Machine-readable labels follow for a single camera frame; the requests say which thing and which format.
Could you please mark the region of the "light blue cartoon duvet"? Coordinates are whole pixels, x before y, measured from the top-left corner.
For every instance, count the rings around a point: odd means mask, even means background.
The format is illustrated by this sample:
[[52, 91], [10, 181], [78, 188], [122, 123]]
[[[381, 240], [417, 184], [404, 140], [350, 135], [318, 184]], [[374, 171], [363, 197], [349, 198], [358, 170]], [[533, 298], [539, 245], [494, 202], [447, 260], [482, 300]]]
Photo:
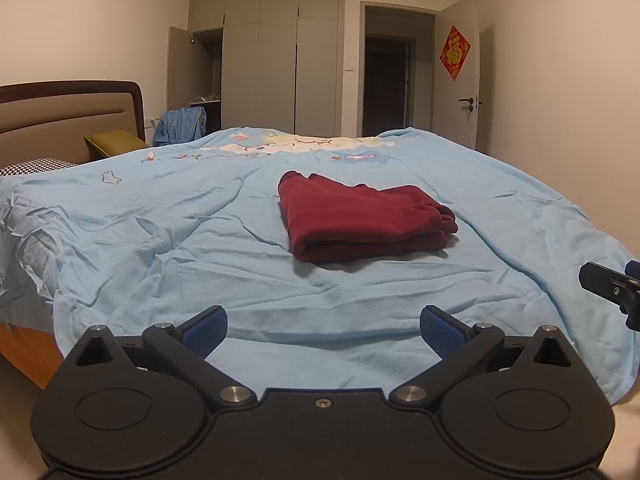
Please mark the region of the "light blue cartoon duvet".
[[[450, 207], [440, 252], [297, 261], [277, 186], [288, 171], [384, 190], [413, 184]], [[525, 172], [434, 133], [296, 138], [257, 128], [1, 181], [1, 323], [67, 353], [90, 326], [137, 335], [214, 304], [229, 331], [210, 356], [255, 391], [390, 390], [437, 362], [428, 304], [509, 335], [559, 327], [610, 401], [639, 370], [639, 336], [583, 290], [580, 267], [631, 253]]]

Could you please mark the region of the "red fu character decoration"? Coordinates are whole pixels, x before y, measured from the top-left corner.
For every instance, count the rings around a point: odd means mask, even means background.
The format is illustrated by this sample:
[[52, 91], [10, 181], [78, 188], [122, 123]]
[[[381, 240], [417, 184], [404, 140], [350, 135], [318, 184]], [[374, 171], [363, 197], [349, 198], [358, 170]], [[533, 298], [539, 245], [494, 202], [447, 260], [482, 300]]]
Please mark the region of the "red fu character decoration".
[[439, 61], [452, 81], [457, 80], [470, 50], [469, 41], [456, 26], [452, 25], [439, 55]]

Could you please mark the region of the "grey built-in wardrobe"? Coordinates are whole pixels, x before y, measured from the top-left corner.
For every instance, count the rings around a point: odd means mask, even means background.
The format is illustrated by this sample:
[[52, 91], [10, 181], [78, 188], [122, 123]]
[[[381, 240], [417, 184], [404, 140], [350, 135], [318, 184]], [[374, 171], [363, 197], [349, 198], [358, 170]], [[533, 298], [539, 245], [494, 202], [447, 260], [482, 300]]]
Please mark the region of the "grey built-in wardrobe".
[[190, 0], [182, 29], [214, 128], [340, 135], [344, 0]]

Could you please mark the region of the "checkered pillow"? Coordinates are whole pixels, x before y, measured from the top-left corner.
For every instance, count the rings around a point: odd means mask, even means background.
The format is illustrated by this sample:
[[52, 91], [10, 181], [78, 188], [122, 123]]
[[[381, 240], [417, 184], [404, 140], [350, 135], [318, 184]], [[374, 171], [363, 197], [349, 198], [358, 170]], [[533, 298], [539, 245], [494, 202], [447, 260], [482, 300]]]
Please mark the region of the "checkered pillow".
[[49, 172], [61, 169], [75, 167], [73, 162], [64, 162], [56, 158], [37, 158], [27, 162], [17, 162], [0, 169], [0, 177], [16, 177], [23, 174], [39, 174], [40, 172]]

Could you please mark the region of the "dark red long-sleeve shirt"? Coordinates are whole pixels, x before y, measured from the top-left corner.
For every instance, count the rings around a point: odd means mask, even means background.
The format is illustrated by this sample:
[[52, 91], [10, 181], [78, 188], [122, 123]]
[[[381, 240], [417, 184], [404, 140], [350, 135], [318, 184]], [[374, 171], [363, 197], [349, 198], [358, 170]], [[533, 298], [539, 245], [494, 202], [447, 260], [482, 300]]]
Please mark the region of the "dark red long-sleeve shirt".
[[376, 190], [289, 171], [278, 193], [291, 252], [301, 262], [437, 252], [458, 232], [452, 210], [415, 185]]

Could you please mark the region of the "brown padded headboard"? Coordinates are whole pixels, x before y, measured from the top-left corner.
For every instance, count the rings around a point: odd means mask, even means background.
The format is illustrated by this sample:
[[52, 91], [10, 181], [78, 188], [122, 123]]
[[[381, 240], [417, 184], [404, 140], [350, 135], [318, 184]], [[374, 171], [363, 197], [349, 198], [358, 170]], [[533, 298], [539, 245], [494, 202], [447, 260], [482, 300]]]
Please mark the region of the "brown padded headboard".
[[86, 137], [125, 130], [145, 139], [142, 92], [133, 81], [59, 80], [1, 88], [3, 167], [54, 158], [92, 159]]

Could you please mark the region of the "olive yellow pillow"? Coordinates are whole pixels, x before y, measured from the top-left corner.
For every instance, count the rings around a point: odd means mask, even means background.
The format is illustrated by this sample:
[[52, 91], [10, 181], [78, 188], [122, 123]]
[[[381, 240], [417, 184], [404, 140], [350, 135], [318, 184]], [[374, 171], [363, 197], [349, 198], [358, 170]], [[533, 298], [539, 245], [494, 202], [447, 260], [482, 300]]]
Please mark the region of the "olive yellow pillow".
[[85, 136], [85, 142], [94, 160], [110, 158], [148, 148], [148, 144], [124, 129]]

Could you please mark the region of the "blue garment on chair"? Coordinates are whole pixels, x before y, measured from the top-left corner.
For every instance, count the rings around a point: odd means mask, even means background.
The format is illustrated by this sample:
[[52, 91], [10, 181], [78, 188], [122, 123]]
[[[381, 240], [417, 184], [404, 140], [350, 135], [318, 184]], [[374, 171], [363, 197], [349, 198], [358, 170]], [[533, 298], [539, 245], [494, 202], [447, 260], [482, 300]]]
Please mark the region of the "blue garment on chair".
[[206, 119], [206, 111], [200, 106], [168, 110], [155, 122], [154, 148], [198, 140], [206, 135]]

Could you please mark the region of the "open wardrobe door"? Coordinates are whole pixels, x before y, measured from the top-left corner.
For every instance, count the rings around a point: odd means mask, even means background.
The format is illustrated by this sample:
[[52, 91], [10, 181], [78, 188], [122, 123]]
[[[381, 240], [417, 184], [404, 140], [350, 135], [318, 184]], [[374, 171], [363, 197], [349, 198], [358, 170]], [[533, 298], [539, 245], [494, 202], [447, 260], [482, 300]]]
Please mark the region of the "open wardrobe door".
[[171, 27], [168, 32], [166, 104], [170, 110], [187, 107], [194, 100], [192, 54], [194, 39], [185, 29]]

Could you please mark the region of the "white bedroom door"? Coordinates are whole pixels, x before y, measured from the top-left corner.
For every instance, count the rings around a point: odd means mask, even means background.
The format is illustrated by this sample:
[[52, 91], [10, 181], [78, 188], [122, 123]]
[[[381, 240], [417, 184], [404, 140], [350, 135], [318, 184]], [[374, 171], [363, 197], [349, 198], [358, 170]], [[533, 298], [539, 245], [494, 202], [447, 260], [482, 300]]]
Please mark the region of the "white bedroom door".
[[434, 133], [476, 147], [480, 112], [480, 30], [474, 0], [460, 0], [435, 15]]

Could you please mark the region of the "orange wooden bed frame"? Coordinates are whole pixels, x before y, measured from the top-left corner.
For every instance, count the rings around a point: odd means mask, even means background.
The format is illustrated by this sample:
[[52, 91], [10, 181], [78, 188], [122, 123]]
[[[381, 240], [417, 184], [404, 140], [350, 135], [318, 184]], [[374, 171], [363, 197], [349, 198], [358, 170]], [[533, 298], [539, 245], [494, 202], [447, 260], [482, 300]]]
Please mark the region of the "orange wooden bed frame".
[[50, 334], [2, 323], [0, 351], [40, 389], [47, 387], [64, 358]]

